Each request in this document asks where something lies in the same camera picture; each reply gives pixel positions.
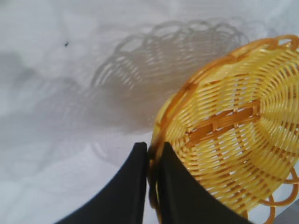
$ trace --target white surface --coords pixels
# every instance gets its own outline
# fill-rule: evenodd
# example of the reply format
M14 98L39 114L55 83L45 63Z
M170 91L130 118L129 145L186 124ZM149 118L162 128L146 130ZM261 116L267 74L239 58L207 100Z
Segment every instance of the white surface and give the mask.
M188 21L207 21L210 35L224 22L252 41L298 35L298 7L296 0L0 0L0 223L50 224L82 205L134 142L149 142L153 116L184 78L243 43L225 48L229 37L219 35L217 48L204 51L214 41L205 33L180 39L170 30L168 39L155 25L172 21L186 31ZM135 34L140 47L120 45ZM210 41L189 52L198 64L178 63L190 59L182 51L196 38ZM104 87L91 87L95 74ZM275 199L287 195L283 186ZM250 217L262 223L262 213ZM146 202L144 223L156 222Z

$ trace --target black object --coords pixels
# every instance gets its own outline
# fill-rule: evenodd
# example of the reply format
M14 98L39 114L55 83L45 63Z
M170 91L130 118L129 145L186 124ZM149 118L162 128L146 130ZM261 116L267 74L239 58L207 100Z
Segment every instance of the black object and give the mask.
M114 178L87 204L57 224L141 224L146 190L146 144L135 143Z
M211 196L165 143L158 176L163 224L250 224Z
M146 190L145 143L135 143L114 178L93 199L57 224L141 224ZM163 224L250 224L212 197L165 143L158 172Z

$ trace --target basket weave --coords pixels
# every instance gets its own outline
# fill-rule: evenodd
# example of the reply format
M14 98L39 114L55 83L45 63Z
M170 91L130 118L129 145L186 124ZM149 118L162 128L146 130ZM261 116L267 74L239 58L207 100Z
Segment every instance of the basket weave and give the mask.
M168 141L215 198L247 218L257 205L270 206L271 223L275 207L298 193L298 44L294 35L255 41L191 76L157 115L152 169ZM154 176L150 199L158 209ZM292 193L275 202L272 193L282 183L292 184Z

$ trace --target yellow wicker basket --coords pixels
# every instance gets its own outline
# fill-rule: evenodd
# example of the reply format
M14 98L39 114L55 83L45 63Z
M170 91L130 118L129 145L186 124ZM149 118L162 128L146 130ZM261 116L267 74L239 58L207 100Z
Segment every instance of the yellow wicker basket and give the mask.
M258 204L270 206L271 223L275 207L298 193L298 45L294 35L255 41L191 76L157 115L151 168L168 141L215 198L244 217ZM150 200L158 209L153 176ZM292 193L275 202L282 183L292 184Z

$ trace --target white tablecloth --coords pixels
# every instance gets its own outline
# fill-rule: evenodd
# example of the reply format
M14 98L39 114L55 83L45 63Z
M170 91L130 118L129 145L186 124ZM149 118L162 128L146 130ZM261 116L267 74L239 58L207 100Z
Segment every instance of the white tablecloth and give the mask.
M149 143L158 108L187 77L247 41L298 35L298 8L296 0L0 0L0 223L50 224L81 206L134 142ZM283 185L275 200L289 192ZM250 219L262 223L266 210ZM157 223L148 201L144 223Z

